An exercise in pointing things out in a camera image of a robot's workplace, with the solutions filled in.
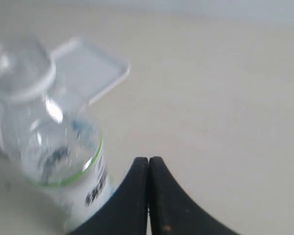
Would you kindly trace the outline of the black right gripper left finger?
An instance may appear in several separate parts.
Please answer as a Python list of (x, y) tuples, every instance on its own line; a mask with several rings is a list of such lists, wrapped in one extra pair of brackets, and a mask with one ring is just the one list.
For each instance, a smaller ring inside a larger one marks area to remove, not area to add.
[(145, 235), (147, 233), (146, 157), (134, 159), (126, 177), (107, 203), (73, 235)]

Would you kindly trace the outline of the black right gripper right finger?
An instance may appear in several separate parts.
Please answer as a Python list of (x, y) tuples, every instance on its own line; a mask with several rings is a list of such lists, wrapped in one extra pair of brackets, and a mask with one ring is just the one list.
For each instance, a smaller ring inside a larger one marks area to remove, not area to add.
[(161, 157), (149, 160), (148, 205), (153, 235), (236, 234), (183, 190)]

